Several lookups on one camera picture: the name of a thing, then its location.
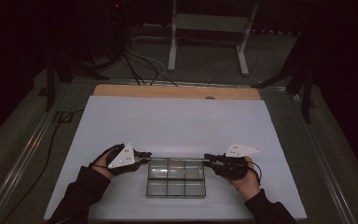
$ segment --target white paper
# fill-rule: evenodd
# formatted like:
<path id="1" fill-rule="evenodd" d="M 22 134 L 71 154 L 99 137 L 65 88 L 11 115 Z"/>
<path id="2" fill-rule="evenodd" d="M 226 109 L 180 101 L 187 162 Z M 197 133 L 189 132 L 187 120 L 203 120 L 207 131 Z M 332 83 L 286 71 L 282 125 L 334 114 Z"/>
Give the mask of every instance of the white paper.
<path id="1" fill-rule="evenodd" d="M 263 101 L 91 96 L 56 188 L 49 218 L 81 165 L 105 149 L 132 142 L 153 157 L 203 158 L 222 155 L 232 143 L 257 147 L 252 155 L 263 172 L 261 187 L 294 218 L 305 218 L 296 184 Z M 99 220 L 239 220 L 252 218 L 238 192 L 205 167 L 205 199 L 146 198 L 147 165 L 115 177 L 94 204 L 89 218 Z"/>

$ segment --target person's right hand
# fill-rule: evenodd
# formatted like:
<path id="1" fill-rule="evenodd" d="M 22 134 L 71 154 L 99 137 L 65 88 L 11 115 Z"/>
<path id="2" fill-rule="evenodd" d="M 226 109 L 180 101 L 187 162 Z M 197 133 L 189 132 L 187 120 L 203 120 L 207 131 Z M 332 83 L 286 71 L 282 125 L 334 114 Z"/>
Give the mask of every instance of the person's right hand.
<path id="1" fill-rule="evenodd" d="M 249 162 L 252 161 L 252 159 L 249 157 L 244 158 L 248 161 L 248 166 L 253 169 L 254 165 Z M 255 172 L 248 171 L 246 176 L 239 180 L 232 180 L 228 178 L 226 178 L 226 180 L 230 183 L 230 185 L 237 189 L 238 193 L 245 201 L 248 201 L 260 192 L 260 186 L 258 185 L 257 175 Z"/>
<path id="2" fill-rule="evenodd" d="M 115 177 L 112 173 L 109 172 L 106 165 L 106 157 L 112 150 L 106 150 L 95 162 L 91 164 L 91 169 L 98 171 L 101 175 L 104 175 L 109 180 Z"/>

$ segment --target wooden edge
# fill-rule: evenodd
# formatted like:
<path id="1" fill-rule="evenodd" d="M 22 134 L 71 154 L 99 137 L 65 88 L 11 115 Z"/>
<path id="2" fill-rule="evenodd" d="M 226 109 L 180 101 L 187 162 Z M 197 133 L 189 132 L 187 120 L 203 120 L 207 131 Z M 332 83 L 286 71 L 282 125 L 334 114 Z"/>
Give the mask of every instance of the wooden edge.
<path id="1" fill-rule="evenodd" d="M 93 95 L 221 100 L 261 100 L 256 89 L 98 85 Z"/>

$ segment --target glass box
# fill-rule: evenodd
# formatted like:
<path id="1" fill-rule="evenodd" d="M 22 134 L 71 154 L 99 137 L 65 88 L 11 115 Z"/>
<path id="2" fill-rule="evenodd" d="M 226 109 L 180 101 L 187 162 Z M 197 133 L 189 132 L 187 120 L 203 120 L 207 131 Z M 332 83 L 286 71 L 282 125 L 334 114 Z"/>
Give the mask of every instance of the glass box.
<path id="1" fill-rule="evenodd" d="M 150 198 L 205 198 L 202 161 L 153 159 L 149 162 L 146 196 Z"/>

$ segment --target wire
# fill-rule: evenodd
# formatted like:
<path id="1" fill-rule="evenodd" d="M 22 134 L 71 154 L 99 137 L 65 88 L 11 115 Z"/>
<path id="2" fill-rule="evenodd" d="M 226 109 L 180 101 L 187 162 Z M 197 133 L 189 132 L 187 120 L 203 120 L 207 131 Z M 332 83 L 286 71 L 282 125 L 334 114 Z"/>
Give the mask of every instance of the wire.
<path id="1" fill-rule="evenodd" d="M 200 10 L 200 15 L 202 15 L 202 12 L 203 12 L 203 6 L 205 4 L 205 0 L 202 0 L 202 3 L 201 3 L 201 10 Z"/>
<path id="2" fill-rule="evenodd" d="M 42 171 L 40 172 L 39 176 L 37 177 L 37 179 L 33 183 L 33 185 L 27 190 L 27 192 L 25 192 L 25 194 L 22 196 L 22 198 L 16 203 L 16 205 L 11 209 L 11 211 L 5 216 L 5 218 L 1 222 L 2 224 L 7 222 L 7 220 L 10 218 L 10 216 L 16 211 L 16 209 L 20 206 L 20 204 L 25 200 L 25 198 L 29 195 L 29 193 L 34 189 L 34 187 L 36 186 L 37 182 L 39 182 L 39 180 L 42 177 L 43 173 L 45 173 L 46 169 L 48 168 L 48 163 L 50 161 L 50 156 L 51 156 L 51 151 L 52 151 L 52 148 L 53 148 L 54 138 L 56 136 L 58 128 L 62 124 L 62 121 L 66 120 L 67 118 L 69 118 L 70 116 L 73 116 L 76 113 L 83 112 L 83 111 L 84 111 L 84 109 L 80 109 L 80 110 L 73 111 L 73 112 L 67 112 L 69 114 L 67 114 L 65 117 L 63 117 L 61 120 L 59 120 L 59 122 L 57 123 L 57 125 L 56 125 L 56 127 L 54 129 L 53 135 L 51 136 L 50 144 L 48 146 L 48 155 L 47 155 L 45 165 L 43 166 Z"/>
<path id="3" fill-rule="evenodd" d="M 105 0 L 104 3 L 105 3 L 106 11 L 107 11 L 107 13 L 109 13 L 109 6 L 107 5 L 107 1 Z M 110 16 L 107 17 L 107 21 L 109 23 L 109 26 L 111 26 L 112 22 L 110 20 Z M 109 32 L 108 32 L 109 42 L 108 42 L 108 45 L 107 45 L 106 53 L 104 54 L 105 56 L 108 56 L 109 51 L 110 51 L 110 49 L 112 47 L 112 34 L 110 32 L 113 32 L 113 30 L 109 30 Z"/>
<path id="4" fill-rule="evenodd" d="M 226 72 L 226 70 L 228 70 L 228 68 L 230 68 L 232 66 L 232 64 L 234 63 L 235 60 L 232 60 L 231 63 L 229 64 L 229 66 L 227 66 L 225 69 L 223 69 L 221 72 L 219 72 L 216 76 L 214 76 L 214 78 L 208 83 L 208 86 L 209 87 L 213 82 L 214 80 L 219 77 L 220 75 L 222 75 L 224 72 Z"/>
<path id="5" fill-rule="evenodd" d="M 184 36 L 180 36 L 180 37 L 176 37 L 176 39 L 183 39 L 183 38 L 186 38 L 188 36 L 190 36 L 194 31 L 191 30 L 190 32 L 188 32 L 188 34 L 184 35 Z M 132 40 L 137 40 L 137 39 L 166 39 L 166 38 L 171 38 L 170 35 L 165 35 L 165 36 L 149 36 L 149 35 L 141 35 L 141 36 L 137 36 L 137 37 L 134 37 Z"/>
<path id="6" fill-rule="evenodd" d="M 152 32 L 147 32 L 147 33 L 135 33 L 135 32 L 131 32 L 132 35 L 155 35 L 155 34 L 161 34 L 161 33 L 164 33 L 164 32 L 170 32 L 171 31 L 171 28 L 170 27 L 166 27 L 166 28 L 163 28 L 162 30 L 159 30 L 159 31 L 152 31 Z"/>
<path id="7" fill-rule="evenodd" d="M 255 66 L 257 65 L 258 63 L 258 60 L 260 59 L 260 50 L 261 50 L 261 46 L 263 46 L 263 41 L 264 41 L 264 36 L 266 36 L 266 32 L 263 33 L 263 36 L 261 37 L 261 40 L 260 40 L 260 43 L 258 44 L 258 50 L 257 50 L 257 58 L 251 68 L 251 70 L 249 71 L 249 75 L 250 76 L 253 72 L 254 72 L 254 69 L 255 69 Z M 247 79 L 245 80 L 245 82 L 240 86 L 240 88 L 242 88 L 247 82 Z"/>
<path id="8" fill-rule="evenodd" d="M 255 60 L 255 63 L 254 63 L 254 65 L 252 66 L 252 69 L 251 69 L 251 71 L 249 72 L 249 75 L 252 74 L 253 70 L 255 69 L 255 66 L 256 66 L 257 63 L 258 63 L 258 60 L 260 59 L 260 50 L 261 50 L 261 46 L 263 45 L 264 36 L 266 36 L 266 33 L 263 33 L 263 36 L 261 37 L 260 44 L 258 45 L 257 59 Z"/>
<path id="9" fill-rule="evenodd" d="M 257 173 L 257 171 L 256 171 L 255 169 L 250 168 L 250 167 L 249 167 L 248 169 L 251 169 L 253 172 L 255 172 L 255 174 L 257 175 L 258 184 L 260 185 L 261 175 L 262 175 L 260 166 L 258 166 L 256 163 L 254 163 L 254 162 L 252 162 L 252 161 L 248 161 L 248 162 L 250 162 L 251 164 L 253 164 L 253 165 L 255 165 L 255 166 L 257 167 L 257 169 L 258 169 L 260 175 Z"/>
<path id="10" fill-rule="evenodd" d="M 147 68 L 149 68 L 149 69 L 155 71 L 156 74 L 157 74 L 157 76 L 159 75 L 159 72 L 158 72 L 158 70 L 157 70 L 157 68 L 156 68 L 155 65 L 153 65 L 150 61 L 148 61 L 148 60 L 146 60 L 146 59 L 144 59 L 144 58 L 141 58 L 141 59 L 144 60 L 145 62 L 149 63 L 151 66 L 149 66 L 149 65 L 147 65 L 147 64 L 144 64 L 144 63 L 141 63 L 141 62 L 138 62 L 138 61 L 136 61 L 136 60 L 134 60 L 134 59 L 132 59 L 132 58 L 129 58 L 129 60 L 131 60 L 131 61 L 133 61 L 133 62 L 135 62 L 135 63 L 138 63 L 138 64 L 140 64 L 140 65 L 142 65 L 142 66 L 144 66 L 144 67 L 147 67 Z M 177 85 L 176 83 L 174 83 L 172 80 L 170 80 L 169 78 L 167 78 L 167 77 L 162 77 L 162 78 L 166 79 L 167 81 L 171 82 L 174 86 L 178 87 L 178 85 Z"/>
<path id="11" fill-rule="evenodd" d="M 135 69 L 133 69 L 133 67 L 130 63 L 129 57 L 127 56 L 125 51 L 123 52 L 123 56 L 124 56 L 124 59 L 127 61 L 127 64 L 131 70 L 131 73 L 132 73 L 133 77 L 135 78 L 136 82 L 138 83 L 138 85 L 141 85 L 141 83 L 139 82 L 139 79 L 141 79 L 142 82 L 144 83 L 144 85 L 146 85 L 145 80 L 143 78 L 141 78 L 140 76 L 138 76 L 138 74 L 136 74 Z"/>
<path id="12" fill-rule="evenodd" d="M 160 61 L 157 61 L 156 59 L 152 59 L 152 58 L 148 58 L 148 57 L 145 57 L 145 56 L 136 54 L 136 53 L 130 51 L 130 50 L 127 48 L 127 46 L 125 46 L 124 48 L 125 48 L 125 50 L 126 50 L 127 52 L 129 52 L 129 53 L 132 54 L 132 55 L 135 55 L 135 56 L 137 56 L 137 57 L 139 57 L 139 58 L 144 58 L 144 59 L 147 59 L 147 60 L 150 60 L 150 61 L 153 61 L 153 62 L 156 62 L 156 63 L 161 64 L 161 66 L 163 67 L 164 70 L 162 71 L 162 73 L 160 73 L 160 75 L 159 75 L 158 77 L 155 77 L 155 78 L 152 80 L 152 82 L 150 83 L 150 86 L 153 85 L 153 83 L 156 82 L 159 78 L 161 78 L 161 77 L 164 76 L 165 72 L 167 71 L 167 67 L 164 65 L 164 63 L 162 63 L 162 62 L 160 62 Z"/>
<path id="13" fill-rule="evenodd" d="M 232 33 L 229 33 L 229 32 L 214 32 L 215 34 L 223 34 L 221 37 L 218 37 L 216 38 L 215 40 L 211 40 L 211 41 L 203 41 L 202 39 L 202 36 L 208 38 L 208 39 L 211 39 L 213 37 L 211 37 L 210 35 L 207 36 L 205 34 L 205 32 L 202 32 L 202 31 L 193 31 L 190 33 L 190 35 L 193 35 L 196 37 L 195 40 L 192 40 L 190 39 L 190 35 L 187 35 L 186 37 L 182 38 L 183 42 L 185 43 L 178 43 L 179 46 L 188 46 L 188 45 L 212 45 L 212 44 L 215 44 L 215 43 L 218 43 L 220 41 L 223 41 L 223 40 L 226 40 L 228 39 L 230 36 L 232 36 Z"/>

